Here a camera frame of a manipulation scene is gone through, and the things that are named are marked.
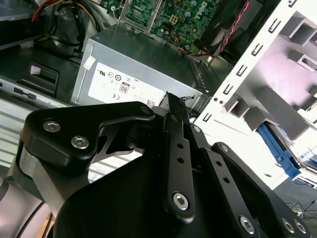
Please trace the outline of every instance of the silver metal joint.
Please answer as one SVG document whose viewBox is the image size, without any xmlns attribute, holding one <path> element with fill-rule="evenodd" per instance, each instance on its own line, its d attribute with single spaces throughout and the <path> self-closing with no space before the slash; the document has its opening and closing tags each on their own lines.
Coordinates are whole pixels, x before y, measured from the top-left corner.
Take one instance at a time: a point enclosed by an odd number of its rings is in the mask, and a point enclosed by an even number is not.
<svg viewBox="0 0 317 238">
<path fill-rule="evenodd" d="M 253 224 L 250 222 L 250 220 L 248 218 L 246 218 L 245 216 L 241 216 L 240 217 L 240 224 L 241 226 L 243 227 L 243 229 L 253 235 L 255 233 L 255 229 L 254 229 L 254 226 Z"/>
<path fill-rule="evenodd" d="M 173 201 L 180 210 L 185 211 L 188 209 L 188 200 L 183 194 L 179 192 L 175 193 L 173 195 Z"/>
<path fill-rule="evenodd" d="M 284 226 L 286 227 L 286 229 L 290 232 L 290 233 L 294 233 L 294 228 L 293 226 L 284 218 L 282 218 L 282 222 L 284 224 Z"/>
<path fill-rule="evenodd" d="M 198 126 L 194 126 L 194 130 L 196 131 L 196 132 L 198 132 L 198 133 L 200 133 L 201 132 L 201 130 L 200 130 L 200 128 L 198 127 Z"/>
<path fill-rule="evenodd" d="M 60 124 L 56 121 L 48 120 L 43 123 L 43 128 L 48 132 L 58 132 L 60 131 Z"/>
<path fill-rule="evenodd" d="M 304 234 L 306 234 L 306 229 L 305 227 L 297 220 L 294 220 L 295 225 L 297 226 L 297 228 Z"/>
<path fill-rule="evenodd" d="M 77 135 L 71 139 L 71 144 L 77 149 L 84 150 L 89 146 L 89 141 L 84 136 Z"/>
<path fill-rule="evenodd" d="M 228 148 L 225 145 L 220 145 L 220 148 L 224 151 L 224 152 L 228 152 Z"/>
</svg>

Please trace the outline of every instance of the blue plastic latch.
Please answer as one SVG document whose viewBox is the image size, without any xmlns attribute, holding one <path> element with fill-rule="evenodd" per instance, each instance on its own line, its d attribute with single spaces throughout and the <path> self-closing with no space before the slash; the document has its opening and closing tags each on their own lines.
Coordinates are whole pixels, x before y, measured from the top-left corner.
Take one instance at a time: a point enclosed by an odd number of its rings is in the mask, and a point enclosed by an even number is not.
<svg viewBox="0 0 317 238">
<path fill-rule="evenodd" d="M 257 131 L 263 138 L 264 142 L 268 146 L 272 155 L 276 159 L 277 163 L 282 166 L 285 173 L 291 178 L 295 179 L 301 172 L 293 165 L 290 158 L 291 153 L 288 150 L 283 150 L 279 143 L 275 140 L 274 136 L 270 133 L 267 126 L 262 124 Z"/>
</svg>

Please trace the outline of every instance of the power supply label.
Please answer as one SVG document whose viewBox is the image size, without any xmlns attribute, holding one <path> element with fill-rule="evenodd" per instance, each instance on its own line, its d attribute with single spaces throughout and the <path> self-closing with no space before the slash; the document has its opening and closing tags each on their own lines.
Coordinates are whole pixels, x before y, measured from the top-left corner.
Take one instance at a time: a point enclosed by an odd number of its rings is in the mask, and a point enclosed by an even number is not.
<svg viewBox="0 0 317 238">
<path fill-rule="evenodd" d="M 98 63 L 88 95 L 104 103 L 139 101 L 153 107 L 160 104 L 165 92 Z"/>
</svg>

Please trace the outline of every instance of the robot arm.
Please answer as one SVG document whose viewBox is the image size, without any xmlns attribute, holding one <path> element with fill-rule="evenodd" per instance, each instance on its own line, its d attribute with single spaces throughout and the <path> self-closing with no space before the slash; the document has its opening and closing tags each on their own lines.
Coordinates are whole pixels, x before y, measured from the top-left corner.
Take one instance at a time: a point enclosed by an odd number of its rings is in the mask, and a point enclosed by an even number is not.
<svg viewBox="0 0 317 238">
<path fill-rule="evenodd" d="M 179 98 L 165 101 L 163 115 L 129 102 L 28 116 L 13 176 L 52 209 L 55 238 L 311 237 L 227 145 L 210 147 Z M 88 183 L 91 163 L 135 148 L 142 157 Z"/>
</svg>

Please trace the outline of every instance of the green circuit board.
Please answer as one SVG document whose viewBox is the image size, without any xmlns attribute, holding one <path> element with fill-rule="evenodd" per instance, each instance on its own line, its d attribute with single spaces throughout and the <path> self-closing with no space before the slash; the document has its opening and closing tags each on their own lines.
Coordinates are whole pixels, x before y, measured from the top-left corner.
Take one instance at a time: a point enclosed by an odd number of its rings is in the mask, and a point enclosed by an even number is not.
<svg viewBox="0 0 317 238">
<path fill-rule="evenodd" d="M 216 13 L 221 0 L 163 0 L 150 33 L 166 41 L 175 32 L 183 48 L 195 53 L 193 44 L 200 39 L 210 20 Z M 120 1 L 110 0 L 107 8 L 119 7 Z M 151 0 L 132 0 L 126 18 L 143 26 L 148 26 L 156 4 Z"/>
</svg>

